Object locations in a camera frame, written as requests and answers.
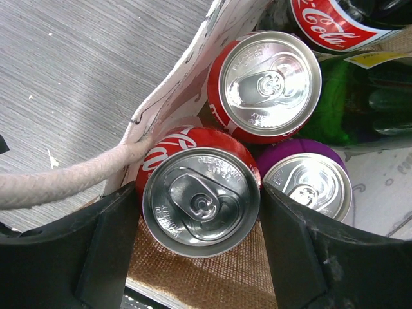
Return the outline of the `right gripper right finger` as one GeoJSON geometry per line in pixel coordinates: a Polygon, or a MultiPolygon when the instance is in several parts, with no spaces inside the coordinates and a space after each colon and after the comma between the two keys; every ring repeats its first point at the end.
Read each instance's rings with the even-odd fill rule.
{"type": "Polygon", "coordinates": [[[278,307],[411,307],[410,241],[350,227],[271,185],[260,221],[278,307]]]}

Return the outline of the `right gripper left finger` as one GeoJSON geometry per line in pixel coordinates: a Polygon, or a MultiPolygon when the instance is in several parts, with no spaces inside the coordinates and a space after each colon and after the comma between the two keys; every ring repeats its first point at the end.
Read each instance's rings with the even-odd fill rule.
{"type": "Polygon", "coordinates": [[[139,219],[135,183],[23,233],[1,227],[1,308],[120,308],[139,219]]]}

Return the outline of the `purple soda can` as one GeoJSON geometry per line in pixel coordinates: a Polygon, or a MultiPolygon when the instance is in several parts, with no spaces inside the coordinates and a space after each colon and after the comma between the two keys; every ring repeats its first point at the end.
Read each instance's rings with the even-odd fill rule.
{"type": "Polygon", "coordinates": [[[268,146],[257,158],[262,182],[297,203],[343,222],[353,194],[347,168],[328,146],[304,138],[268,146]]]}

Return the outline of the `red cola can front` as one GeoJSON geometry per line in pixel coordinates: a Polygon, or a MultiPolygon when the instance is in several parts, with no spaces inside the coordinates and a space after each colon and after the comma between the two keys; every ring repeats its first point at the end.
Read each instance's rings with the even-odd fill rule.
{"type": "Polygon", "coordinates": [[[150,233],[182,256],[222,254],[258,220],[256,161],[241,142],[214,128],[168,130],[146,154],[136,188],[150,233]]]}

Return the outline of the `red cola can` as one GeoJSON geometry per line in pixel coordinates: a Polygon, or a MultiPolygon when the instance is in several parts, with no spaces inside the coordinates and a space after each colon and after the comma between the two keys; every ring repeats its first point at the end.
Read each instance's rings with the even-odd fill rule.
{"type": "Polygon", "coordinates": [[[241,142],[214,128],[168,130],[146,154],[136,188],[150,233],[182,256],[222,254],[258,220],[256,161],[241,142]]]}
{"type": "Polygon", "coordinates": [[[302,40],[257,31],[232,41],[216,57],[207,100],[215,119],[234,138],[273,144],[307,123],[321,86],[319,62],[302,40]]]}

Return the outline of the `green glass bottle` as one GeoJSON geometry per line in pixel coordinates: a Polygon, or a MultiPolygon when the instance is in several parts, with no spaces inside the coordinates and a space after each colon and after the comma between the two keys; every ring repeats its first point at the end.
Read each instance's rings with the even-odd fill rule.
{"type": "Polygon", "coordinates": [[[411,147],[410,53],[353,53],[319,65],[321,96],[299,137],[342,149],[411,147]]]}

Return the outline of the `glass cola bottle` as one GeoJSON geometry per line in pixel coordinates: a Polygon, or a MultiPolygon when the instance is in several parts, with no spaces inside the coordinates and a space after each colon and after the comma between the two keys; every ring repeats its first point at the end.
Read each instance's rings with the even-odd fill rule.
{"type": "Polygon", "coordinates": [[[411,1],[289,1],[299,33],[319,52],[354,52],[411,25],[411,1]]]}

